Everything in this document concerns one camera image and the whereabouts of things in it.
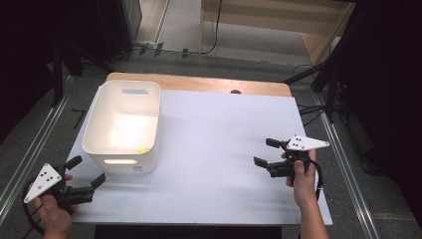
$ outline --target cable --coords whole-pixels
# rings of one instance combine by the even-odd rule
[[[37,224],[40,224],[40,222],[42,222],[42,220],[41,220],[41,219],[39,219],[39,220],[37,221]],[[30,227],[30,228],[27,230],[27,232],[25,233],[25,235],[22,237],[22,239],[27,239],[33,230],[34,230],[34,227]]]
[[[292,77],[294,77],[294,76],[295,76],[295,70],[296,70],[297,68],[300,68],[300,67],[311,67],[311,68],[314,70],[314,73],[317,73],[317,71],[314,69],[314,66],[313,66],[313,65],[304,64],[304,65],[298,65],[298,66],[296,66],[295,68],[293,68],[293,70],[292,70]],[[298,83],[299,83],[299,84],[301,84],[301,85],[306,85],[306,86],[310,86],[310,85],[311,85],[311,84],[305,84],[305,83],[302,83],[301,81],[298,81]]]
[[[214,45],[212,46],[212,48],[209,51],[204,52],[204,53],[200,53],[200,52],[179,52],[179,51],[171,51],[171,50],[159,50],[159,51],[160,52],[166,52],[166,53],[175,53],[175,54],[184,54],[184,55],[199,55],[199,56],[207,55],[207,54],[211,53],[212,51],[214,51],[214,49],[217,47],[217,43],[218,43],[218,26],[219,26],[219,23],[220,23],[222,3],[223,3],[223,0],[220,0],[220,4],[218,6],[217,22],[216,22],[216,26],[215,26],[215,34],[214,34],[215,41],[214,41]],[[148,48],[148,47],[146,47],[146,50],[156,51],[156,49]],[[131,54],[132,52],[124,53],[124,54],[117,56],[117,57],[125,56],[125,55],[128,55],[128,54]]]
[[[308,124],[310,124],[312,121],[314,121],[317,117],[319,117],[319,115],[321,115],[323,112],[318,113],[314,118],[312,118],[311,120],[309,120],[307,123],[304,124],[304,127],[307,126]]]

